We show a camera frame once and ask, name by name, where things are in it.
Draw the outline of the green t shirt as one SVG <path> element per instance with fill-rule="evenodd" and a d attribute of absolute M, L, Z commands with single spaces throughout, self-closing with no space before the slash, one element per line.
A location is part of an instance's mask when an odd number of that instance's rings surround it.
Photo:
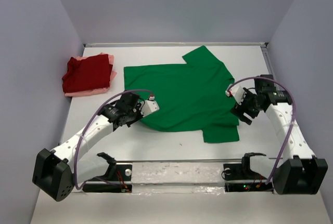
<path fill-rule="evenodd" d="M 142 119 L 163 132 L 200 130 L 206 143 L 239 141 L 235 101 L 225 91 L 234 82 L 226 65 L 205 46 L 183 55 L 183 64 L 124 68 L 126 90 L 150 90 L 159 111 Z"/>

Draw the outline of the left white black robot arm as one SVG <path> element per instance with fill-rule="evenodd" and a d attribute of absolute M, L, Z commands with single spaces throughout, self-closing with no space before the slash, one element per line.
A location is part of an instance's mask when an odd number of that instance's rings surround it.
<path fill-rule="evenodd" d="M 117 128 L 131 126 L 158 110 L 154 97 L 143 100 L 137 90 L 116 94 L 104 102 L 74 136 L 37 154 L 32 182 L 59 202 L 73 189 L 81 190 L 92 178 L 111 179 L 117 166 L 114 158 L 104 152 L 85 161 L 83 156 Z"/>

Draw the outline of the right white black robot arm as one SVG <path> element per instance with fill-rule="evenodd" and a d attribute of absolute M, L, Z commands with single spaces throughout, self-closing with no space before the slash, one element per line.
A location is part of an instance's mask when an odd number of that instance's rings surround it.
<path fill-rule="evenodd" d="M 251 125 L 264 112 L 280 142 L 280 150 L 274 161 L 263 153 L 245 153 L 237 173 L 243 179 L 261 176 L 278 194 L 317 194 L 328 164 L 306 142 L 296 121 L 297 107 L 292 93 L 272 75 L 255 76 L 252 80 L 254 92 L 240 86 L 240 81 L 226 89 L 227 97 L 236 101 L 231 113 Z"/>

